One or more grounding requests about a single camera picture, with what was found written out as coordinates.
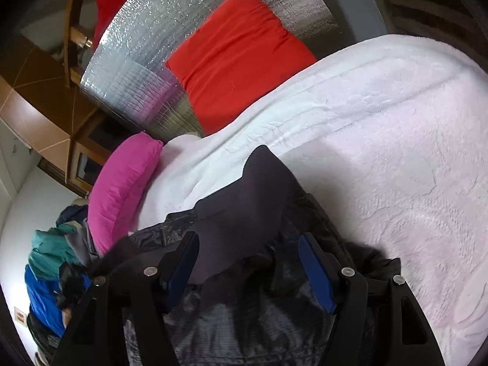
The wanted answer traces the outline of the black quilted puffer jacket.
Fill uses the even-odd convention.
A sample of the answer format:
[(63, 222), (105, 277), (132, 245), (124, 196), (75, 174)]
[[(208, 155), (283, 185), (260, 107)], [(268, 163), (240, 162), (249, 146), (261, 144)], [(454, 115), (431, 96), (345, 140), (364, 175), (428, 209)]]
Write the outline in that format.
[[(315, 198), (265, 146), (242, 176), (187, 211), (127, 236), (141, 250), (173, 250), (188, 232), (199, 256), (165, 326), (178, 365), (316, 365), (332, 317), (316, 300), (300, 261), (301, 235), (366, 278), (401, 272), (399, 259), (344, 240)], [(125, 320), (129, 363), (144, 365), (133, 320)]]

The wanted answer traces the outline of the blue garment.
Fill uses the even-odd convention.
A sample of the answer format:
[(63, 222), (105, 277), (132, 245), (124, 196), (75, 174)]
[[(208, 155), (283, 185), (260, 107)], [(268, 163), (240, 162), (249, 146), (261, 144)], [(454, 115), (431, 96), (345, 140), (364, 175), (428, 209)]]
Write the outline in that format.
[(73, 310), (91, 284), (87, 268), (81, 264), (63, 263), (60, 271), (61, 278), (38, 279), (28, 264), (24, 275), (30, 313), (58, 337), (66, 329), (63, 311), (67, 308)]

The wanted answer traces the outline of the grey garment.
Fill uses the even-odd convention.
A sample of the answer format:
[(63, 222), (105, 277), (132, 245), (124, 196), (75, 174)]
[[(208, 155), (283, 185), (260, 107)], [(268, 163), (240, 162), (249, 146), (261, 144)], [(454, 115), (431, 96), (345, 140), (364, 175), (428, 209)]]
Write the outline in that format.
[(68, 221), (60, 226), (65, 230), (65, 240), (74, 251), (82, 265), (90, 267), (100, 259), (99, 252), (93, 242), (87, 221), (81, 223)]

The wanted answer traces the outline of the teal garment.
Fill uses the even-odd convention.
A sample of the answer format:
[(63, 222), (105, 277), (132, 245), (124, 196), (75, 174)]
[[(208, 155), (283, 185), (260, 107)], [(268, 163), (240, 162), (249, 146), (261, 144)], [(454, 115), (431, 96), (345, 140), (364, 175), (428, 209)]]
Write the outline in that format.
[(36, 230), (28, 264), (37, 280), (58, 279), (59, 267), (63, 263), (82, 264), (66, 240), (67, 234), (75, 233), (76, 229), (67, 224), (51, 227), (48, 231)]

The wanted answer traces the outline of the dark navy garment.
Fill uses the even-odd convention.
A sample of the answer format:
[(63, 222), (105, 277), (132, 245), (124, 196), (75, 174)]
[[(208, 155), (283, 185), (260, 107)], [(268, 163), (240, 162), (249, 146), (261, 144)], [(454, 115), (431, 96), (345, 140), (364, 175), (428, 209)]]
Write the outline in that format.
[(68, 223), (70, 221), (76, 221), (82, 224), (86, 221), (88, 216), (88, 205), (69, 205), (65, 208), (56, 219), (56, 226)]

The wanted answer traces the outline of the magenta pillow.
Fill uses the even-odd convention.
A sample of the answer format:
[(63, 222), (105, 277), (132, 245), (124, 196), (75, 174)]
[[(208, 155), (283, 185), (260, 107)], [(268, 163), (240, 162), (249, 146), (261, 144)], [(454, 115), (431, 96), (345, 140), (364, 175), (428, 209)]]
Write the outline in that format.
[(141, 132), (123, 141), (102, 167), (88, 197), (88, 228), (100, 254), (131, 230), (162, 149), (161, 141)]

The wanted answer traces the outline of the white fleece blanket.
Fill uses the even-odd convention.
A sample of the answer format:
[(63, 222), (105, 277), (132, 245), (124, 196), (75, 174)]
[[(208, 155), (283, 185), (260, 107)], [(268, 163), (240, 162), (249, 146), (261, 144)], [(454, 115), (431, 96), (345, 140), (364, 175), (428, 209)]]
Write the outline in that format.
[(348, 240), (398, 257), (448, 365), (487, 337), (487, 75), (442, 42), (380, 36), (321, 59), (214, 135), (160, 155), (136, 226), (238, 179), (266, 145)]

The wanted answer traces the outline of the wooden cabinet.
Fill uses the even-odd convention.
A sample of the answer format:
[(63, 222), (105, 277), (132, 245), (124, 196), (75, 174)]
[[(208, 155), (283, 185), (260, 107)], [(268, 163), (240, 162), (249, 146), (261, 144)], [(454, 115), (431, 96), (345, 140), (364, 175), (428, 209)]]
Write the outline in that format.
[(122, 121), (96, 109), (70, 138), (65, 183), (90, 192), (108, 157), (131, 134)]

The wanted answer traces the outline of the silver foil insulation headboard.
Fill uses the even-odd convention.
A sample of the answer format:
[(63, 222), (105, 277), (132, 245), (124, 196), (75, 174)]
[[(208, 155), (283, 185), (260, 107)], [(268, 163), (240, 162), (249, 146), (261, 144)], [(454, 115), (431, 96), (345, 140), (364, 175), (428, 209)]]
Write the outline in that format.
[[(102, 34), (81, 90), (106, 111), (162, 141), (203, 135), (188, 97), (165, 62), (224, 0), (127, 0)], [(321, 59), (341, 30), (323, 0), (262, 0)]]

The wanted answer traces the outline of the red pillow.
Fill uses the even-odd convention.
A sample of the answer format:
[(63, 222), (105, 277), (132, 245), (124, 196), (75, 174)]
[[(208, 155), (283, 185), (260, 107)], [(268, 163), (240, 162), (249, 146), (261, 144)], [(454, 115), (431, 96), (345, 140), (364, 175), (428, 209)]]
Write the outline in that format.
[(315, 61), (261, 0), (225, 0), (165, 65), (211, 135)]

